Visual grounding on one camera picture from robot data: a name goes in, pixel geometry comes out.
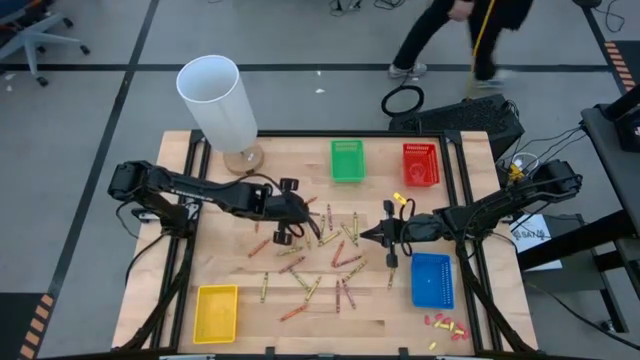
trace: yellow basket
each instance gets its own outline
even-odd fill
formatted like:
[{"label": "yellow basket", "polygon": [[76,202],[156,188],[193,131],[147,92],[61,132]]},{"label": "yellow basket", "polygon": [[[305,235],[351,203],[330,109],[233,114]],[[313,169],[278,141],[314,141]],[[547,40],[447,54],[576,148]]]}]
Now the yellow basket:
[{"label": "yellow basket", "polygon": [[236,340],[238,286],[207,285],[198,288],[194,344],[223,344]]}]

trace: blue basket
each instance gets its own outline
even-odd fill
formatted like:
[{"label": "blue basket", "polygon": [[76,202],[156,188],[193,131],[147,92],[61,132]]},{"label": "blue basket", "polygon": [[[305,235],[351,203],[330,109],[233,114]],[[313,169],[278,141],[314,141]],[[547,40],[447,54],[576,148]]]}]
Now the blue basket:
[{"label": "blue basket", "polygon": [[453,281],[449,255],[413,254],[411,299],[417,307],[453,309]]}]

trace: green basket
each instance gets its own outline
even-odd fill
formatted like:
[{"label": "green basket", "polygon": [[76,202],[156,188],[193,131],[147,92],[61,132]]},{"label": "green basket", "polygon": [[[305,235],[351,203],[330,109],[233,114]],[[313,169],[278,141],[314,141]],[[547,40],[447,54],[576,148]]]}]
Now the green basket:
[{"label": "green basket", "polygon": [[362,140],[331,141],[331,177],[335,182],[361,182],[367,175]]}]

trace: lamp base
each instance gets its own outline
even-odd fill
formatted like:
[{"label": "lamp base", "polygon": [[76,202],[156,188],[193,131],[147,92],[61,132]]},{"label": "lamp base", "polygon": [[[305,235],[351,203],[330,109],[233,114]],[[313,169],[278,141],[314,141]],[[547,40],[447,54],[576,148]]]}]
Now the lamp base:
[{"label": "lamp base", "polygon": [[224,165],[235,175],[248,175],[254,173],[264,161],[264,152],[260,145],[251,145],[239,153],[227,153],[223,155]]}]

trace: yellow cable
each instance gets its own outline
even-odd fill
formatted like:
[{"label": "yellow cable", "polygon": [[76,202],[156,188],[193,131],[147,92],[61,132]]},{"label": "yellow cable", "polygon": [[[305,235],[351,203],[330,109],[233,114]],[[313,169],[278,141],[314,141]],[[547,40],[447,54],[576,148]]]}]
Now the yellow cable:
[{"label": "yellow cable", "polygon": [[495,2],[496,0],[491,0],[491,2],[489,2],[489,8],[487,9],[487,13],[484,15],[482,27],[480,28],[478,38],[476,39],[476,43],[473,46],[473,52],[471,53],[471,71],[469,71],[469,77],[467,79],[467,96],[465,97],[467,100],[470,100],[471,98],[471,84],[473,82],[473,73],[476,70],[476,55],[478,54],[478,48],[480,47],[480,41],[482,40],[482,35],[484,35],[484,29],[487,27],[487,23],[489,22],[489,15],[493,10],[493,5],[495,4]]}]

